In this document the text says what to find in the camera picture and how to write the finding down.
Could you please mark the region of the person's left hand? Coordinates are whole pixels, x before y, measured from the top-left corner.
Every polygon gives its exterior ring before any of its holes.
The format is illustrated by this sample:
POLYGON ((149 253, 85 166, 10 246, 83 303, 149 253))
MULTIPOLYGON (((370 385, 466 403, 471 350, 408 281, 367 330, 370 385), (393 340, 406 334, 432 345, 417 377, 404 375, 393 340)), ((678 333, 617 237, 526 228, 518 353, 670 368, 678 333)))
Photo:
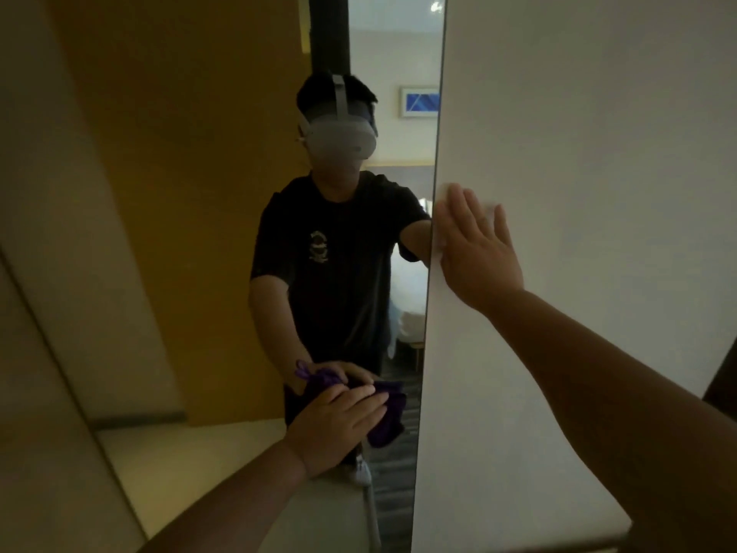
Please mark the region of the person's left hand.
POLYGON ((299 462, 302 479, 311 479, 336 467, 367 437, 376 424, 352 424, 350 409, 359 402, 382 402, 388 395, 373 385, 329 395, 329 388, 311 401, 290 424, 284 445, 299 462))

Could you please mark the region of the person's right hand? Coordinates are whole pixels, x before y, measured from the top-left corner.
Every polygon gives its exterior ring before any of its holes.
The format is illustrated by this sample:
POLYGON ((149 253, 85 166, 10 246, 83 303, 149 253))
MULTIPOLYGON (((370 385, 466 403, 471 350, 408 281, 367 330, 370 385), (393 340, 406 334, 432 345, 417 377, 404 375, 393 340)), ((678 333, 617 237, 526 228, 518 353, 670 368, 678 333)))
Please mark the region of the person's right hand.
POLYGON ((462 236, 463 190, 448 184, 445 197, 435 204, 433 225, 441 270, 448 288, 470 308, 490 321, 510 300, 524 291, 521 265, 515 250, 496 248, 492 242, 495 204, 484 205, 489 239, 466 241, 462 236))

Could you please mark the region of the person's right forearm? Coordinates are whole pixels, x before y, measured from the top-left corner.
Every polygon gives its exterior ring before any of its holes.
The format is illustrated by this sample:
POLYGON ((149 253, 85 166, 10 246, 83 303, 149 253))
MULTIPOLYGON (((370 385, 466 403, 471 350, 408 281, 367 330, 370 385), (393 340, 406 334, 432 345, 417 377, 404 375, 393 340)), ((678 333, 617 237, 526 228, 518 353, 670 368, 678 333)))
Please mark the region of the person's right forearm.
POLYGON ((737 423, 523 290, 478 309, 649 553, 737 553, 737 423))

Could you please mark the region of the white door panel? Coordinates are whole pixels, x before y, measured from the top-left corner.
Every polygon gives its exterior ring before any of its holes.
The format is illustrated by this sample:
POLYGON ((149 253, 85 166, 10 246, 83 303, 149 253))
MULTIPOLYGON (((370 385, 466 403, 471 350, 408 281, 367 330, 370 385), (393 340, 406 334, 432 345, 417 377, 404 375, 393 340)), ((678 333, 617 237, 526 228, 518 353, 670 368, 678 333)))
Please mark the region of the white door panel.
MULTIPOLYGON (((436 199, 501 203, 527 289, 702 397, 737 338, 737 0, 447 0, 436 199)), ((430 269, 411 553, 625 535, 430 269)))

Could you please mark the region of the purple cleaning cloth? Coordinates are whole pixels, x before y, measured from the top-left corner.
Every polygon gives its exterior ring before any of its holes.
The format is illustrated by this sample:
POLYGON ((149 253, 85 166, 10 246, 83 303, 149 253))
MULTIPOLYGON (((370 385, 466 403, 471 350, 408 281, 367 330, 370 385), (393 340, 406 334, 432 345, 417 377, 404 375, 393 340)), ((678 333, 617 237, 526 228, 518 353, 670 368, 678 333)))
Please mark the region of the purple cleaning cloth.
MULTIPOLYGON (((292 396, 291 398, 285 397, 284 416, 288 425, 304 407, 318 398, 328 388, 343 385, 353 389, 363 385, 362 381, 354 377, 348 377, 347 382, 344 382, 331 369, 323 368, 311 372, 307 363, 303 361, 298 361, 296 364, 296 376, 306 382, 306 386, 301 395, 292 396)), ((373 448, 383 448, 391 445, 404 432, 402 416, 408 398, 405 393, 405 384, 401 381, 375 381, 373 385, 376 393, 385 393, 388 398, 385 401, 385 415, 368 432, 366 441, 373 448)))

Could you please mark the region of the large wall mirror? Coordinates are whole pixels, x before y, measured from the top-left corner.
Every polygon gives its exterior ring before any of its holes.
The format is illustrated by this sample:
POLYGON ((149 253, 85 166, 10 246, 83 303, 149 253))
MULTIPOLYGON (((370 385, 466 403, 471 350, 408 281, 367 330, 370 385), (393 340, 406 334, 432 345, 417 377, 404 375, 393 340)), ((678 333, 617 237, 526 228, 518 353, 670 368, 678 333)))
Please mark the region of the large wall mirror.
POLYGON ((0 553, 147 541, 101 440, 284 433, 249 310, 302 0, 0 0, 0 553))

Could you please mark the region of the person's left forearm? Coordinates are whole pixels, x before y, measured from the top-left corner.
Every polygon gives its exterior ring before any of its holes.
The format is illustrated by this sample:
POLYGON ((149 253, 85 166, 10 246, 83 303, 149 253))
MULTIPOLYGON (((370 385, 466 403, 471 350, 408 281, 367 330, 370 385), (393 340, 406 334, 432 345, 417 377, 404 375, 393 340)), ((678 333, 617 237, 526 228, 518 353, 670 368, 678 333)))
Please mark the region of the person's left forearm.
POLYGON ((282 439, 165 526, 137 553, 257 553, 307 471, 282 439))

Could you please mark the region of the framed blue picture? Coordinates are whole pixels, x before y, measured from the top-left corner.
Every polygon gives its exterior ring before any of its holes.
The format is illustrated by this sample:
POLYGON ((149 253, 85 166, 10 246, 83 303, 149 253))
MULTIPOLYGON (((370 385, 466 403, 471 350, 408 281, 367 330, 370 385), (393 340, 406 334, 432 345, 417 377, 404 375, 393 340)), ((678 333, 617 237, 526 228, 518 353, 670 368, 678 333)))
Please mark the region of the framed blue picture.
POLYGON ((439 115, 441 92, 438 86, 400 87, 400 117, 403 119, 436 119, 439 115))

